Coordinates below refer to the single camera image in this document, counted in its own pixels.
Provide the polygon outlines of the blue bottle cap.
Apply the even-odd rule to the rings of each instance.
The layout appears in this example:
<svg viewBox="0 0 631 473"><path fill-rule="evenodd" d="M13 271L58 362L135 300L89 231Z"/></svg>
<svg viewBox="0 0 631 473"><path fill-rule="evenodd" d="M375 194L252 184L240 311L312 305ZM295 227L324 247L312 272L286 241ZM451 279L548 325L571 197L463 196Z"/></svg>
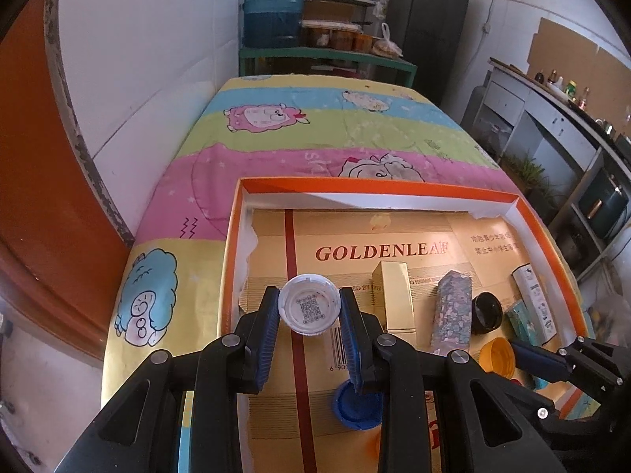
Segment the blue bottle cap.
<svg viewBox="0 0 631 473"><path fill-rule="evenodd" d="M370 430L382 424L383 395L359 394L350 380L337 387L332 412L338 421L352 430Z"/></svg>

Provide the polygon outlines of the clear floral plastic case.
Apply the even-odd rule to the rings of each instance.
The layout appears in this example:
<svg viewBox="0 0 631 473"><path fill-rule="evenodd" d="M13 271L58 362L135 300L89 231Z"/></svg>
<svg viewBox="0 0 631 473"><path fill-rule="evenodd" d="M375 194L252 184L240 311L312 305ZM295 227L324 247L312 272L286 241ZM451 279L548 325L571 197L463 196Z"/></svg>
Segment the clear floral plastic case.
<svg viewBox="0 0 631 473"><path fill-rule="evenodd" d="M472 278L448 271L437 284L430 351L447 356L455 349L469 349L472 312Z"/></svg>

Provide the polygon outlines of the teal rectangular box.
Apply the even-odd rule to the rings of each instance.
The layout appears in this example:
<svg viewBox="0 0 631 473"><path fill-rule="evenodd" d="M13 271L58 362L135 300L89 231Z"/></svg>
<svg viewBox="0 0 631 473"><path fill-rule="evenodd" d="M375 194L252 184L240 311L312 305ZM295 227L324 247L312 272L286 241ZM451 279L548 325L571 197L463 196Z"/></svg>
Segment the teal rectangular box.
<svg viewBox="0 0 631 473"><path fill-rule="evenodd" d="M522 300L518 300L506 312L506 316L513 329L514 335L521 342L532 346L540 346L542 344L533 321L529 317L526 305Z"/></svg>

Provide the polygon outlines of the yellow-orange bottle cap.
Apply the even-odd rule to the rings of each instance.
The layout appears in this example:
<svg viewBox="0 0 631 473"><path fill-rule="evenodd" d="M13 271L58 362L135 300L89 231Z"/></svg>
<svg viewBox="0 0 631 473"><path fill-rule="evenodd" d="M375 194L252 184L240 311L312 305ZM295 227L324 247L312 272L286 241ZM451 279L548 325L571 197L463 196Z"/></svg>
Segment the yellow-orange bottle cap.
<svg viewBox="0 0 631 473"><path fill-rule="evenodd" d="M499 336L482 346L478 363L485 372L511 379L515 372L515 355L508 339Z"/></svg>

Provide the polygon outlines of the gold rectangular box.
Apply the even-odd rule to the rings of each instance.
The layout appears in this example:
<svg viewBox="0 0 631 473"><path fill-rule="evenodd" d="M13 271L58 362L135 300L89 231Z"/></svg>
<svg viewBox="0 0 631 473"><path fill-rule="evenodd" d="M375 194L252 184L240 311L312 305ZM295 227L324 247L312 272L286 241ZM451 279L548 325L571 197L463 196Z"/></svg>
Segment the gold rectangular box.
<svg viewBox="0 0 631 473"><path fill-rule="evenodd" d="M384 329L417 347L414 302L407 264L380 262L372 273L374 314Z"/></svg>

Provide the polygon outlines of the white Hello Kitty box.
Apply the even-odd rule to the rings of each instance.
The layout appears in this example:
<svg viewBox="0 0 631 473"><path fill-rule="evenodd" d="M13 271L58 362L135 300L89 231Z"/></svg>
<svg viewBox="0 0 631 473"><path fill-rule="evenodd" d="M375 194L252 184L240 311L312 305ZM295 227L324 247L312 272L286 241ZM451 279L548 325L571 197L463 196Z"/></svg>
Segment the white Hello Kitty box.
<svg viewBox="0 0 631 473"><path fill-rule="evenodd" d="M556 336L557 329L533 266L525 264L518 267L512 273L512 277L519 288L529 319L538 335L539 343L547 343Z"/></svg>

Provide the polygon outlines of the black bottle cap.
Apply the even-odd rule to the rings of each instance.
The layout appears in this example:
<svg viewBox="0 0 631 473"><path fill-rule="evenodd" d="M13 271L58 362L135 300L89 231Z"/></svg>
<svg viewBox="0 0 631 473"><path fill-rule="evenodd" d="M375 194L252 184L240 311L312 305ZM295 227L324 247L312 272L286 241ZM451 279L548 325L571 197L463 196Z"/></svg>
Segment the black bottle cap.
<svg viewBox="0 0 631 473"><path fill-rule="evenodd" d="M472 333L490 333L502 325L504 312L491 292L481 292L472 300Z"/></svg>

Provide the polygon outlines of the white bottle cap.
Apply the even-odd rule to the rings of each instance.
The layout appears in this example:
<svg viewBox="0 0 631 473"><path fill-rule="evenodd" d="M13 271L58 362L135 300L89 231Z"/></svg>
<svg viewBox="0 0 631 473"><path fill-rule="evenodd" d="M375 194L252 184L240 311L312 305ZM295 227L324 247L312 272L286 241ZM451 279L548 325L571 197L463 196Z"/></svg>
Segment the white bottle cap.
<svg viewBox="0 0 631 473"><path fill-rule="evenodd" d="M299 274L284 284L279 293L281 319L303 336L317 336L332 328L340 311L338 288L320 274Z"/></svg>

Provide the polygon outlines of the orange bottle cap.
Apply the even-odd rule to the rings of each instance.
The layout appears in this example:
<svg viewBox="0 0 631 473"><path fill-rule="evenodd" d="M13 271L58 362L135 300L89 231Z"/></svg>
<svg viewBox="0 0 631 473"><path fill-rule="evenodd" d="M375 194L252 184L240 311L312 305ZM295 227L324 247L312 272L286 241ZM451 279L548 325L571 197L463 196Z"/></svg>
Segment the orange bottle cap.
<svg viewBox="0 0 631 473"><path fill-rule="evenodd" d="M380 467L382 462L387 458L387 449L384 444L383 432L378 431L373 440L373 452L377 466Z"/></svg>

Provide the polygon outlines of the colourful cartoon quilt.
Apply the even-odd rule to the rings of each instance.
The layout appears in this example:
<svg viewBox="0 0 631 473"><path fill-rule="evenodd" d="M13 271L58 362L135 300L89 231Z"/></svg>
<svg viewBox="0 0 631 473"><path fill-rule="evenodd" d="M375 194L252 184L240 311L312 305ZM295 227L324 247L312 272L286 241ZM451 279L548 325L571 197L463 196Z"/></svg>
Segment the colourful cartoon quilt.
<svg viewBox="0 0 631 473"><path fill-rule="evenodd" d="M459 197L517 186L457 123L417 92L331 76L233 78L210 100L147 199L124 270L104 359L109 399L158 348L198 350L256 306L265 283L287 280L284 232L293 229L296 266L349 282L372 311L372 271L385 261L410 268L413 322L430 339L432 289L449 268L463 268L476 289L517 302L511 271L525 251L500 219L420 211L271 210L254 221L257 247L236 287L226 255L239 181L302 177L444 185Z"/></svg>

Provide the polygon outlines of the red wooden door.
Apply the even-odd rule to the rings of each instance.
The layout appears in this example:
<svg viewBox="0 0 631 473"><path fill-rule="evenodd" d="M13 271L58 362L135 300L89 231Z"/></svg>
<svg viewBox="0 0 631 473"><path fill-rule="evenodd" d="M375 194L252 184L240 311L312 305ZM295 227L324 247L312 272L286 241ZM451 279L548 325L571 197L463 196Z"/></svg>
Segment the red wooden door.
<svg viewBox="0 0 631 473"><path fill-rule="evenodd" d="M129 248L66 134L52 10L9 0L1 12L1 301L51 346L101 361Z"/></svg>

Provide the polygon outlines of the green bench table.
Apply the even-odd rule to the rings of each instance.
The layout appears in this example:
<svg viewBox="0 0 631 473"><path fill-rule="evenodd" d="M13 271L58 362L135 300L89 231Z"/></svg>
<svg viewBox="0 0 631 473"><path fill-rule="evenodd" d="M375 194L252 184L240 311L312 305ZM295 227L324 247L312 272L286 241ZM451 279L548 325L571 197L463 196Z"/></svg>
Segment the green bench table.
<svg viewBox="0 0 631 473"><path fill-rule="evenodd" d="M392 59L376 56L375 54L364 54L357 51L336 50L330 48L316 47L289 47L289 48L239 48L239 75L251 76L251 60L256 59L309 59L309 60L334 60L353 62L357 64L367 64L393 69L403 73L403 86L413 87L417 73L417 66L411 62L401 59Z"/></svg>

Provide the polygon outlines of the green metal shelf rack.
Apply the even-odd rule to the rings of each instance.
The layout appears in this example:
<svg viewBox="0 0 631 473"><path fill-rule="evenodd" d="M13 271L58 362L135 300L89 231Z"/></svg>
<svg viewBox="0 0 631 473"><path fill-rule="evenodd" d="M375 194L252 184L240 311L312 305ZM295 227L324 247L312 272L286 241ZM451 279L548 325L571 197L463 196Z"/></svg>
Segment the green metal shelf rack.
<svg viewBox="0 0 631 473"><path fill-rule="evenodd" d="M368 54L379 0L306 0L299 44Z"/></svg>

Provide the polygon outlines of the blue water jug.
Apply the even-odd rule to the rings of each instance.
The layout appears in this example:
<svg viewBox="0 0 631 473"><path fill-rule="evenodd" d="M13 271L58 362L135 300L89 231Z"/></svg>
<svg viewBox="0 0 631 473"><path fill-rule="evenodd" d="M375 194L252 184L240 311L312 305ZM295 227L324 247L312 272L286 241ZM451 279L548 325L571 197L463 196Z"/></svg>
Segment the blue water jug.
<svg viewBox="0 0 631 473"><path fill-rule="evenodd" d="M243 45L289 48L299 45L304 0L244 0Z"/></svg>

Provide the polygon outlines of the brown cardboard wall panel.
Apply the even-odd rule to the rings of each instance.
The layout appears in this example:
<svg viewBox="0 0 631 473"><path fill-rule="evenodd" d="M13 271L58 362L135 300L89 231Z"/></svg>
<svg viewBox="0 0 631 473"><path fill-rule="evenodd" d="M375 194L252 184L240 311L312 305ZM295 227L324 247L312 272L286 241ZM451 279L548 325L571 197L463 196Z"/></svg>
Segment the brown cardboard wall panel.
<svg viewBox="0 0 631 473"><path fill-rule="evenodd" d="M527 75L553 69L565 82L577 84L577 95L590 92L586 112L610 122L617 134L630 135L631 74L629 67L586 37L541 18L527 57Z"/></svg>

